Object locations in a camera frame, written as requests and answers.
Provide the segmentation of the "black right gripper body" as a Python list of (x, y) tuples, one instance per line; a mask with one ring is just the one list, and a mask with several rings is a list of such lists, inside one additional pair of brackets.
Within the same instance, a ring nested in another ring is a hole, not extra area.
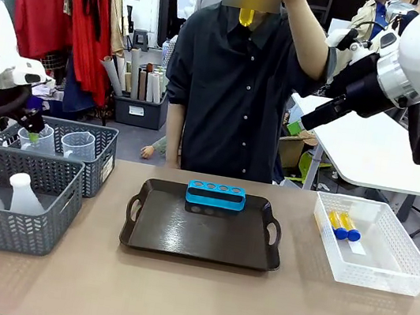
[(334, 76), (330, 96), (337, 114), (354, 111), (368, 118), (395, 107), (379, 84), (378, 59), (379, 55), (369, 54)]

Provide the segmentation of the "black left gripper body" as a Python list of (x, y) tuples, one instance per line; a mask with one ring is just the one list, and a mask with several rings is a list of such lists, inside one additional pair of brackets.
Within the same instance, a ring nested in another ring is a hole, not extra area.
[(43, 120), (42, 111), (38, 110), (37, 108), (20, 108), (17, 111), (15, 120), (21, 127), (25, 128), (30, 133), (38, 134), (46, 127)]

